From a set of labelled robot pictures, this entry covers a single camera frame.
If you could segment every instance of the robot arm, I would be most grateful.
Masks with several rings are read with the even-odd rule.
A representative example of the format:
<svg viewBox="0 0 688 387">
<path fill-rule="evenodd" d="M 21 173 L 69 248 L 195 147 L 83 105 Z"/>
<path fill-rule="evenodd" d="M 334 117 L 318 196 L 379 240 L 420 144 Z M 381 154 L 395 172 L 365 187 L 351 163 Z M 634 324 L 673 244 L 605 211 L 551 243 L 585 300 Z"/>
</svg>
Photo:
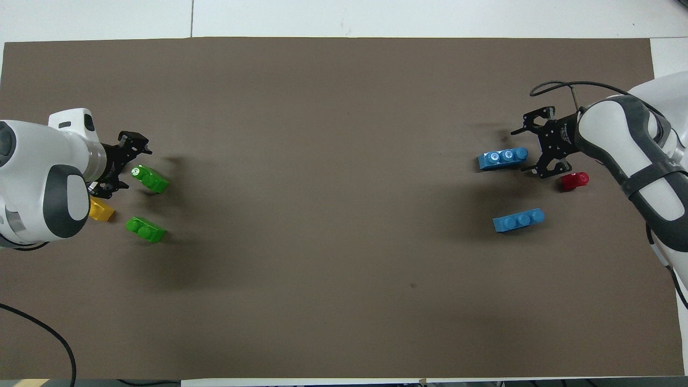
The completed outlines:
<svg viewBox="0 0 688 387">
<path fill-rule="evenodd" d="M 524 116 L 524 131 L 536 133 L 541 178 L 571 170 L 566 156 L 578 151 L 602 162 L 644 217 L 663 264 L 688 283 L 688 72 L 636 86 L 632 95 L 609 97 L 555 120 L 554 107 Z M 547 119 L 536 125 L 535 118 Z M 558 163 L 553 169 L 548 166 Z"/>
<path fill-rule="evenodd" d="M 55 113 L 48 123 L 0 121 L 0 247 L 76 235 L 89 194 L 110 198 L 127 188 L 119 173 L 138 154 L 151 153 L 135 132 L 121 132 L 118 145 L 101 144 L 87 109 Z"/>
</svg>

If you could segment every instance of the green lego brick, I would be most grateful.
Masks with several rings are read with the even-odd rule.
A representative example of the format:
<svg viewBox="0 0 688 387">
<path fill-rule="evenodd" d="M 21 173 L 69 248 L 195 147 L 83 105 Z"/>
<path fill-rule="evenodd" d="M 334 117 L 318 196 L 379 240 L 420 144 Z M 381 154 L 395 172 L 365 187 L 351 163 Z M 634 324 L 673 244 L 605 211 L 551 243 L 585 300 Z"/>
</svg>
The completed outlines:
<svg viewBox="0 0 688 387">
<path fill-rule="evenodd" d="M 141 183 L 157 194 L 163 192 L 169 185 L 169 181 L 165 180 L 153 168 L 148 168 L 145 165 L 138 165 L 131 170 L 131 175 L 141 180 Z"/>
<path fill-rule="evenodd" d="M 134 216 L 127 221 L 127 230 L 152 243 L 159 242 L 165 234 L 165 229 L 150 220 L 139 218 L 138 216 Z"/>
</svg>

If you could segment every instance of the yellow lego brick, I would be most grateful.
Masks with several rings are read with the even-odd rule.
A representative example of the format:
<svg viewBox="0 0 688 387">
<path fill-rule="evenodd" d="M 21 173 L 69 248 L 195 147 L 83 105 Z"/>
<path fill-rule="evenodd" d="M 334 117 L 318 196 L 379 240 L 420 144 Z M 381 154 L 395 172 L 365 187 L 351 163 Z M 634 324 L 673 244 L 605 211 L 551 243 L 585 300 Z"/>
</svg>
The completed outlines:
<svg viewBox="0 0 688 387">
<path fill-rule="evenodd" d="M 101 199 L 91 197 L 91 211 L 89 211 L 88 216 L 95 220 L 101 222 L 107 222 L 115 210 Z"/>
</svg>

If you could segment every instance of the lego brick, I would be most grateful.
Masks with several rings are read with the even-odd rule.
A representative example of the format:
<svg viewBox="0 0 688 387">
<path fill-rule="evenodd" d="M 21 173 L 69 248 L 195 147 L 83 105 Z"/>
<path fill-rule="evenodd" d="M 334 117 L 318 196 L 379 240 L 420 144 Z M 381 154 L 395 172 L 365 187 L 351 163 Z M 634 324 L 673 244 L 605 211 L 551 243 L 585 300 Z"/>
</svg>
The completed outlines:
<svg viewBox="0 0 688 387">
<path fill-rule="evenodd" d="M 565 191 L 588 185 L 590 177 L 585 172 L 576 172 L 561 177 L 561 185 Z"/>
<path fill-rule="evenodd" d="M 545 220 L 545 213 L 541 209 L 529 209 L 512 215 L 502 216 L 501 218 L 493 218 L 492 222 L 495 225 L 497 232 L 503 233 L 513 229 L 520 229 L 521 227 L 537 224 Z"/>
<path fill-rule="evenodd" d="M 528 150 L 523 147 L 490 151 L 477 157 L 483 171 L 520 164 L 528 158 Z"/>
<path fill-rule="evenodd" d="M 165 229 L 150 220 L 138 216 L 129 219 L 126 227 L 127 230 L 152 243 L 159 242 L 165 234 Z"/>
<path fill-rule="evenodd" d="M 156 170 L 146 167 L 145 165 L 134 167 L 131 170 L 131 175 L 157 194 L 163 192 L 169 185 L 169 181 L 162 177 Z"/>
<path fill-rule="evenodd" d="M 113 213 L 115 213 L 115 210 L 105 204 L 103 199 L 91 197 L 91 209 L 88 212 L 88 216 L 100 222 L 107 222 Z"/>
</svg>

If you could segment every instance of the blue lego brick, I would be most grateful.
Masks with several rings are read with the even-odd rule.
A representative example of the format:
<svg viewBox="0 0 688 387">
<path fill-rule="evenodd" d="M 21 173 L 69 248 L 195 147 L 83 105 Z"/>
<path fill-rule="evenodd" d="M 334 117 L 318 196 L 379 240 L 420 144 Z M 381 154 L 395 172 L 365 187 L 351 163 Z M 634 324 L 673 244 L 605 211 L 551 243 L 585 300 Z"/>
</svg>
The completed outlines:
<svg viewBox="0 0 688 387">
<path fill-rule="evenodd" d="M 511 231 L 513 229 L 520 229 L 521 227 L 537 224 L 545 220 L 545 213 L 541 209 L 529 209 L 513 215 L 502 216 L 501 218 L 492 219 L 495 224 L 495 230 L 499 233 Z"/>
<path fill-rule="evenodd" d="M 495 168 L 506 167 L 507 165 L 520 164 L 528 158 L 526 148 L 504 149 L 481 154 L 477 157 L 480 169 L 483 171 Z"/>
</svg>

